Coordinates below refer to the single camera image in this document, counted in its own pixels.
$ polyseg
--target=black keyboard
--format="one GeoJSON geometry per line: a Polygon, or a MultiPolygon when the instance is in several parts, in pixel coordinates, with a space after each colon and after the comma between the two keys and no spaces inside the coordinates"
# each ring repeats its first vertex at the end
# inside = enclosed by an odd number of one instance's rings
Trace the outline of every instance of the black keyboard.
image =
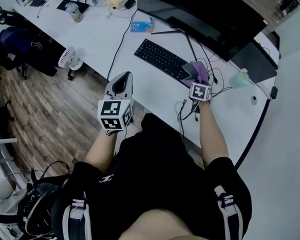
{"type": "Polygon", "coordinates": [[[155,66],[179,82],[180,80],[189,77],[189,74],[182,68],[182,66],[188,62],[148,39],[145,39],[142,42],[134,55],[148,62],[152,66],[155,66]]]}

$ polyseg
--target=tissue box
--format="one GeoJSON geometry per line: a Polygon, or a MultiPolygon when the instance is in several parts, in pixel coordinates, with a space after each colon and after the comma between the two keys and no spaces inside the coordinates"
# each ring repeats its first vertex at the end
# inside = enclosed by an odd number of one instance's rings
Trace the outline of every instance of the tissue box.
{"type": "Polygon", "coordinates": [[[151,33],[153,30],[153,19],[149,16],[134,16],[131,23],[131,32],[147,32],[151,33]]]}

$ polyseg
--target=cup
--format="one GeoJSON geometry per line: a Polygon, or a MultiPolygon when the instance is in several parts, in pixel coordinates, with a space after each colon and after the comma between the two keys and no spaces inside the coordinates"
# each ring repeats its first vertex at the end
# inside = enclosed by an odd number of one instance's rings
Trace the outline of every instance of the cup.
{"type": "Polygon", "coordinates": [[[70,14],[74,22],[80,22],[83,19],[81,12],[79,11],[78,6],[74,2],[68,2],[65,5],[65,11],[70,14]]]}
{"type": "Polygon", "coordinates": [[[247,86],[249,83],[249,77],[246,72],[239,72],[235,76],[231,77],[229,80],[229,84],[232,88],[240,88],[247,86]]]}

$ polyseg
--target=black t-shirt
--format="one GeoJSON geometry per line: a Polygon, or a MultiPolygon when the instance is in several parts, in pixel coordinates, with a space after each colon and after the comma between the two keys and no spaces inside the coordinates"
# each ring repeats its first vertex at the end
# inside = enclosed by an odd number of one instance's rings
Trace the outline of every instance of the black t-shirt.
{"type": "Polygon", "coordinates": [[[245,234],[251,219],[250,193],[232,161],[215,159],[206,170],[185,149],[163,134],[139,133],[124,140],[106,174],[78,162],[52,209],[52,229],[62,240],[62,217],[85,191],[92,239],[117,240],[144,212],[165,209],[181,218],[191,232],[209,240],[224,239],[224,219],[214,188],[233,195],[245,234]]]}

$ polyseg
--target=wooden floor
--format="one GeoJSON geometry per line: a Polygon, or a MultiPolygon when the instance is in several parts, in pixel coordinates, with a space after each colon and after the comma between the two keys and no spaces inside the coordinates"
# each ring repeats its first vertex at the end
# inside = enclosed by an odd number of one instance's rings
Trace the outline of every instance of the wooden floor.
{"type": "MultiPolygon", "coordinates": [[[[67,72],[62,69],[54,77],[32,68],[26,75],[27,80],[23,80],[16,70],[5,71],[0,80],[0,100],[11,100],[8,109],[15,117],[9,131],[18,138],[13,144],[17,164],[25,170],[44,170],[61,160],[72,167],[84,159],[101,130],[97,111],[106,80],[88,67],[76,72],[73,81],[67,80],[67,72]]],[[[141,131],[141,120],[149,112],[138,102],[133,111],[127,138],[141,131]]],[[[116,152],[125,135],[119,133],[116,152]]],[[[203,166],[200,149],[188,140],[186,143],[190,155],[203,166]]],[[[49,174],[63,173],[65,168],[56,165],[49,174]]]]}
{"type": "Polygon", "coordinates": [[[244,0],[248,5],[255,9],[270,26],[275,27],[283,18],[276,0],[244,0]]]}

